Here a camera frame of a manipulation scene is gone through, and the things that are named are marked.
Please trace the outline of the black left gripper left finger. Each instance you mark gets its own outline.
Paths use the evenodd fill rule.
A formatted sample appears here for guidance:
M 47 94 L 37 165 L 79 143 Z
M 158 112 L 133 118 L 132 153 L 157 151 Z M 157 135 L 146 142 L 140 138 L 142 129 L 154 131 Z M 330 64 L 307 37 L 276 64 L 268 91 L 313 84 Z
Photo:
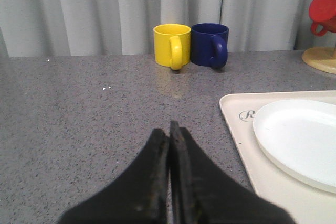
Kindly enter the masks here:
M 168 152 L 168 137 L 162 129 L 154 129 L 117 179 L 67 210 L 59 223 L 166 223 Z

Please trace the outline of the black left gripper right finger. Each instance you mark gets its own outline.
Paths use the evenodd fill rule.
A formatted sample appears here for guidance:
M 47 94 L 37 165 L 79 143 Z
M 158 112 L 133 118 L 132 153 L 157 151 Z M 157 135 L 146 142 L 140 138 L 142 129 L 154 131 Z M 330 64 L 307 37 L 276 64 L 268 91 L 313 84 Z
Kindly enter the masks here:
M 225 174 L 176 121 L 170 123 L 169 163 L 174 223 L 294 222 Z

